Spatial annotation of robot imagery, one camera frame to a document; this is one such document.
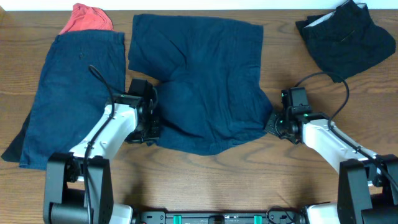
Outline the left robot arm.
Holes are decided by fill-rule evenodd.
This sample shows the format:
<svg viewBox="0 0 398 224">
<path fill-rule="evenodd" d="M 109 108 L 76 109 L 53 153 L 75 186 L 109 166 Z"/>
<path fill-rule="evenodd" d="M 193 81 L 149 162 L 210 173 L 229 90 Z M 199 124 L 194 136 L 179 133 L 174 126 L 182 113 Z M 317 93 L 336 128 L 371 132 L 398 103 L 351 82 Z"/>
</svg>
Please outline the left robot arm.
<svg viewBox="0 0 398 224">
<path fill-rule="evenodd" d="M 113 94 L 89 134 L 67 153 L 47 163 L 45 223 L 137 223 L 134 209 L 113 198 L 111 161 L 124 142 L 151 143 L 160 135 L 154 115 L 157 91 L 147 80 L 134 79 L 129 91 Z"/>
</svg>

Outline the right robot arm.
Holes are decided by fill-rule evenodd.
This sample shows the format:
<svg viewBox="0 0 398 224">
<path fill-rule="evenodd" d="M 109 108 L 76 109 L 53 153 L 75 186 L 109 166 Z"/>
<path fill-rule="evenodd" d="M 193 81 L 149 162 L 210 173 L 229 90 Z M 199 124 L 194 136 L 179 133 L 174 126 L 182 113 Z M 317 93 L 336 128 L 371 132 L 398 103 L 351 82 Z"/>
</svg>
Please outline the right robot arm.
<svg viewBox="0 0 398 224">
<path fill-rule="evenodd" d="M 397 156 L 355 142 L 323 113 L 314 113 L 303 87 L 281 92 L 282 110 L 265 130 L 316 151 L 339 175 L 338 199 L 304 207 L 296 223 L 397 223 Z"/>
</svg>

